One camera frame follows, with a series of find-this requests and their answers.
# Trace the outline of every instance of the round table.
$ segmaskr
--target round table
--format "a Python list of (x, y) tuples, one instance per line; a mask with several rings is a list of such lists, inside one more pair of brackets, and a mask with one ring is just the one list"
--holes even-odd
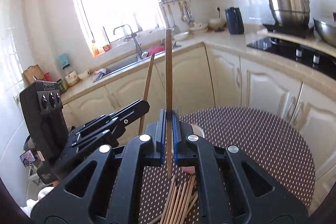
[[(244, 107), (201, 110), (181, 117), (180, 121), (196, 123), (215, 146), (236, 145), (243, 149), (309, 208), (315, 185), (313, 158), (299, 132), (286, 121), (271, 113)], [(172, 173), (176, 174), (178, 185), (189, 177), (174, 164)], [(145, 167), (140, 224), (149, 223), (163, 212), (170, 184), (166, 161), (161, 168)], [(201, 223), (198, 201), (185, 220), (187, 224)]]

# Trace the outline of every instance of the smartphone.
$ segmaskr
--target smartphone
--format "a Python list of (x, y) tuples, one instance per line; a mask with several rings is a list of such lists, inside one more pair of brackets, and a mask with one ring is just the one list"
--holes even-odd
[(24, 167), (31, 165), (36, 159), (31, 150), (26, 151), (20, 156), (20, 160), (22, 161)]

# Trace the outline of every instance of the stack of plates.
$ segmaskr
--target stack of plates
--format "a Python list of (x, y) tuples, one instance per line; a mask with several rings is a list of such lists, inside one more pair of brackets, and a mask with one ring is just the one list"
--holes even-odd
[(189, 32), (193, 34), (205, 33), (209, 30), (207, 23), (195, 23), (194, 27), (189, 28)]

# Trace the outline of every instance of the countertop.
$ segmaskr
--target countertop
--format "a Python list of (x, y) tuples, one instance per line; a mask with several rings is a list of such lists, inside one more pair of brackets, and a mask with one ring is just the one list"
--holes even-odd
[[(281, 56), (246, 47), (247, 44), (268, 36), (268, 34), (263, 32), (257, 33), (257, 31), (260, 29), (262, 29), (262, 26), (246, 24), (245, 34), (242, 35), (231, 35), (227, 29), (224, 32), (212, 31), (200, 35), (190, 35), (187, 40), (178, 42), (181, 47), (173, 50), (173, 56), (190, 51), (194, 48), (202, 47), (205, 44), (206, 47), (214, 47), (219, 50), (232, 53), (234, 55), (240, 56), (241, 58), (254, 61), (266, 67), (282, 72), (294, 79), (298, 79), (299, 81), (303, 81), (308, 86), (336, 101), (336, 81), (332, 78), (312, 68)], [(336, 55), (336, 49), (329, 47), (327, 47), (327, 49), (330, 50), (330, 53), (335, 51)], [(76, 85), (69, 88), (67, 92), (61, 96), (62, 103), (67, 104), (68, 102), (71, 102), (72, 100), (75, 100), (76, 98), (90, 91), (93, 91), (126, 75), (134, 73), (135, 71), (146, 68), (148, 67), (149, 61), (150, 58), (146, 58), (135, 65), (120, 70), (117, 73), (105, 77), (104, 79), (95, 83), (92, 82), (96, 75), (92, 74), (88, 78), (81, 80)], [(157, 54), (155, 56), (155, 63), (161, 61), (164, 61), (164, 53)]]

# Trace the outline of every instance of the bundle of chopsticks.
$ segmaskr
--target bundle of chopsticks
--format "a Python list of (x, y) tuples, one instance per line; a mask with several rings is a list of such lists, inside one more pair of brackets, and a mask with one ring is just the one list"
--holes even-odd
[(194, 175), (189, 176), (189, 180), (179, 186), (175, 181), (174, 175), (163, 213), (149, 224), (157, 223), (159, 220), (160, 224), (183, 224), (186, 216), (198, 198), (196, 189), (193, 193), (195, 186), (196, 181)]

